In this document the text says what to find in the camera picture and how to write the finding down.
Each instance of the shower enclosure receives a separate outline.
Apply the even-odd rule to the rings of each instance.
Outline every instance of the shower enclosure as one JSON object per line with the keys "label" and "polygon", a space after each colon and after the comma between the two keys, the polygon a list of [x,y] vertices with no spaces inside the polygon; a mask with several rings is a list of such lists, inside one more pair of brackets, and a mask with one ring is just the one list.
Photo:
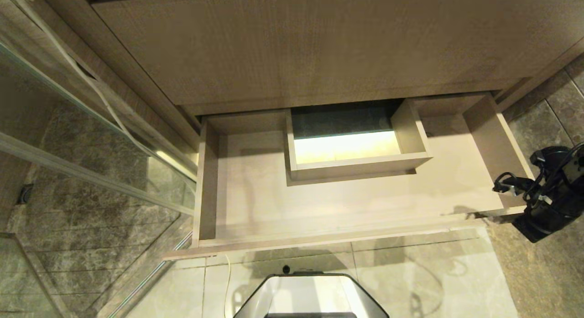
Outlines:
{"label": "shower enclosure", "polygon": [[122,316],[188,245],[196,171],[2,45],[0,71],[0,313]]}

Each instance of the floor drain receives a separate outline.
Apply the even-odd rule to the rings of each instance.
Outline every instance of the floor drain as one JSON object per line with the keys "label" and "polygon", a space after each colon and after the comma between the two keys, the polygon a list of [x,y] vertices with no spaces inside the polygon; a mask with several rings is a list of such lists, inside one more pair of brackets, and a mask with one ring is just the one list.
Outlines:
{"label": "floor drain", "polygon": [[27,185],[23,185],[21,189],[21,194],[18,197],[16,202],[17,205],[19,204],[26,204],[31,200],[31,194],[33,191],[33,183],[29,183]]}

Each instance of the white cable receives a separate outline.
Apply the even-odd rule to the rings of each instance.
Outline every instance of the white cable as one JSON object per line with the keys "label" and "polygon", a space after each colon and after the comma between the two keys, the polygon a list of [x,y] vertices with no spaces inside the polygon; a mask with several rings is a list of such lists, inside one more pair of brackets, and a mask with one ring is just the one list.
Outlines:
{"label": "white cable", "polygon": [[223,300],[223,317],[227,318],[227,291],[229,291],[229,281],[231,281],[231,261],[229,261],[229,256],[227,256],[227,254],[225,254],[225,258],[227,259],[229,273],[227,274],[227,286],[225,286],[225,299]]}
{"label": "white cable", "polygon": [[190,184],[190,181],[188,181],[188,179],[184,175],[182,175],[181,172],[177,171],[176,168],[174,166],[172,166],[172,164],[170,164],[169,162],[163,160],[163,158],[161,158],[160,156],[158,156],[158,154],[156,154],[155,152],[153,152],[152,150],[150,150],[148,147],[142,145],[139,141],[136,140],[136,138],[134,138],[132,136],[132,134],[125,127],[124,123],[121,122],[119,116],[114,111],[114,109],[111,107],[111,105],[108,102],[108,100],[105,98],[104,93],[94,83],[94,80],[92,78],[88,77],[79,68],[79,66],[77,65],[77,62],[73,58],[71,58],[71,56],[67,53],[67,51],[65,51],[65,48],[63,48],[63,46],[61,46],[61,44],[59,43],[59,41],[57,40],[57,38],[53,35],[53,33],[52,33],[51,29],[48,27],[48,25],[46,25],[46,23],[44,22],[44,20],[42,20],[42,18],[36,14],[36,12],[31,8],[31,6],[29,6],[28,2],[26,0],[15,0],[15,1],[21,7],[21,9],[23,9],[25,11],[25,13],[28,15],[28,17],[31,18],[31,20],[34,21],[34,23],[37,24],[38,27],[40,27],[40,29],[42,29],[42,31],[51,40],[51,42],[54,44],[54,46],[57,48],[57,50],[61,53],[61,55],[63,56],[63,58],[65,58],[65,60],[67,60],[67,62],[69,63],[69,65],[71,65],[71,67],[73,67],[73,70],[75,70],[79,74],[79,76],[81,76],[81,78],[91,87],[91,89],[93,89],[96,92],[96,94],[98,94],[98,96],[100,97],[100,99],[102,100],[102,102],[104,103],[104,105],[106,106],[106,109],[108,110],[109,114],[111,114],[111,117],[113,117],[113,119],[118,124],[118,126],[120,127],[121,131],[125,134],[125,136],[128,139],[130,139],[130,141],[132,141],[132,143],[134,143],[134,145],[136,147],[138,147],[140,150],[142,150],[145,154],[147,154],[148,156],[154,157],[159,162],[162,162],[162,164],[165,164],[167,167],[170,167],[171,170],[175,174],[177,174],[179,176],[179,178],[184,183],[186,183],[186,185],[188,186],[188,188],[190,189],[190,191],[194,194],[195,193],[195,190],[192,187],[192,185]]}

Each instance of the black device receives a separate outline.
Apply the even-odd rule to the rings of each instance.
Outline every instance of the black device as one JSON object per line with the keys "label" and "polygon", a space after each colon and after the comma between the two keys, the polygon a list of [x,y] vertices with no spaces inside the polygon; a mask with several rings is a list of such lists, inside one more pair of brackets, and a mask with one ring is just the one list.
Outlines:
{"label": "black device", "polygon": [[540,169],[535,180],[505,172],[495,180],[493,191],[523,194],[527,204],[513,226],[532,243],[563,229],[584,211],[584,143],[574,148],[546,147],[530,157]]}

